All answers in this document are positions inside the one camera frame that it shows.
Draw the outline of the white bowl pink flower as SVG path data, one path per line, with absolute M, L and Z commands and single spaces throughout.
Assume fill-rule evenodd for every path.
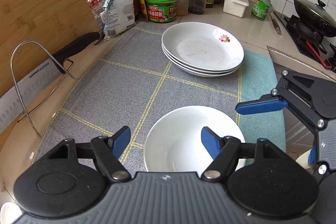
M 213 161 L 201 141 L 206 126 L 219 137 L 245 142 L 238 125 L 223 112 L 207 106 L 181 107 L 164 115 L 149 131 L 144 147 L 146 170 L 201 175 Z

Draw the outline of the large white floral plate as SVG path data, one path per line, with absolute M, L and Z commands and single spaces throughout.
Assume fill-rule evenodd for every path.
M 200 73 L 208 73 L 208 74 L 223 74 L 223 73 L 227 73 L 227 72 L 230 72 L 230 71 L 236 71 L 241 65 L 239 64 L 238 66 L 232 68 L 232 69 L 228 69 L 228 70 L 224 70 L 224 71 L 212 71 L 212 70 L 208 70 L 208 69 L 202 69 L 202 68 L 197 68 L 195 66 L 192 66 L 192 65 L 187 65 L 185 63 L 183 63 L 182 61 L 179 61 L 177 60 L 177 58 L 175 58 L 173 55 L 171 55 L 170 53 L 168 53 L 167 50 L 165 50 L 164 48 L 162 48 L 163 50 L 163 53 L 169 57 L 170 59 L 172 59 L 173 61 L 177 62 L 178 64 L 180 65 L 183 65 L 184 67 L 188 67 L 189 69 L 193 69 L 195 71 L 198 71 Z

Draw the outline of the white plate with brown stain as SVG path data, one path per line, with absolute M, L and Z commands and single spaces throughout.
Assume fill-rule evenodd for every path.
M 204 78 L 215 78 L 215 77 L 222 77 L 226 75 L 230 75 L 231 73 L 236 72 L 240 67 L 237 67 L 231 71 L 224 72 L 224 73 L 204 73 L 204 72 L 198 72 L 195 69 L 190 69 L 185 65 L 180 64 L 179 62 L 173 60 L 171 57 L 167 57 L 174 65 L 176 65 L 179 69 L 182 71 L 189 73 L 194 76 L 204 77 Z

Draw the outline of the grey and teal towel mat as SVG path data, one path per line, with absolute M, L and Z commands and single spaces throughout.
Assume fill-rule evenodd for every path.
M 56 112 L 34 156 L 38 160 L 66 138 L 86 143 L 113 135 L 123 126 L 131 141 L 121 162 L 131 173 L 145 170 L 145 139 L 159 118 L 180 107 L 218 109 L 240 127 L 249 143 L 267 138 L 285 149 L 282 112 L 240 115 L 238 102 L 256 100 L 276 85 L 272 60 L 244 52 L 242 66 L 218 78 L 201 78 L 180 70 L 163 54 L 163 28 L 139 23 L 81 77 Z

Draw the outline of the gas stove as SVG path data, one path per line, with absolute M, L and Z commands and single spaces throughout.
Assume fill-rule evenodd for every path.
M 299 17 L 273 12 L 294 41 L 299 52 L 335 73 L 335 45 L 302 23 Z

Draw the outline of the black wok with lid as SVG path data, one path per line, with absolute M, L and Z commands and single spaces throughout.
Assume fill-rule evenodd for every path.
M 336 22 L 333 17 L 324 9 L 323 1 L 314 3 L 308 0 L 293 0 L 295 10 L 302 22 L 316 32 L 328 38 L 335 37 Z

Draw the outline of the small green label jar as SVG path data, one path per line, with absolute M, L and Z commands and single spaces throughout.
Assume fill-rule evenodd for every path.
M 271 0 L 254 0 L 251 14 L 257 19 L 265 20 L 268 14 Z

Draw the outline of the white plastic seasoning box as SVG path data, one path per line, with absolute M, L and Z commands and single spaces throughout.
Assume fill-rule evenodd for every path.
M 223 12 L 242 18 L 248 6 L 248 0 L 224 0 Z

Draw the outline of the white plastic food bag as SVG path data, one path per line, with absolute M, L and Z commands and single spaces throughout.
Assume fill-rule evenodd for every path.
M 112 39 L 135 25 L 133 0 L 105 0 L 103 8 L 100 18 L 104 40 Z

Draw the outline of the yellow lidded spice jar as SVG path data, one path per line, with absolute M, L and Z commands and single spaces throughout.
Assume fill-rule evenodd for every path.
M 189 0 L 177 0 L 177 16 L 188 14 Z

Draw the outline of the green lidded sauce jar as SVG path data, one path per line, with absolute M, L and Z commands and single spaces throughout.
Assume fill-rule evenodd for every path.
M 177 0 L 145 0 L 148 20 L 154 23 L 169 23 L 175 20 Z

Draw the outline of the bamboo cutting board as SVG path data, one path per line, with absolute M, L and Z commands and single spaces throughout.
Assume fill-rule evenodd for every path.
M 1 0 L 1 94 L 48 68 L 49 54 L 98 30 L 86 0 Z

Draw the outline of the brown handled utensil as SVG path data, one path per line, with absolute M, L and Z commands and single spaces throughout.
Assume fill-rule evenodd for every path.
M 274 30 L 276 31 L 276 33 L 277 33 L 278 35 L 281 35 L 281 29 L 280 29 L 280 26 L 279 26 L 277 20 L 276 20 L 276 19 L 274 18 L 274 16 L 273 16 L 273 7 L 272 7 L 272 5 L 270 5 L 270 7 L 269 7 L 269 9 L 268 9 L 268 14 L 269 14 L 269 17 L 270 17 L 271 22 L 272 22 L 272 24 L 273 24 Z

